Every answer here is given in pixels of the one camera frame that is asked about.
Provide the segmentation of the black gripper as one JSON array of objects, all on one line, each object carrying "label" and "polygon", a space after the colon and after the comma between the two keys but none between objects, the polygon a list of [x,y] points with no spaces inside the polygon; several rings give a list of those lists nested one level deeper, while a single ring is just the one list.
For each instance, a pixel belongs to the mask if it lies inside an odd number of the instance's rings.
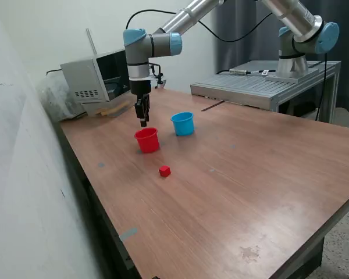
[{"label": "black gripper", "polygon": [[130,80],[130,91],[138,97],[134,107],[141,127],[146,127],[149,121],[149,93],[151,88],[150,80]]}]

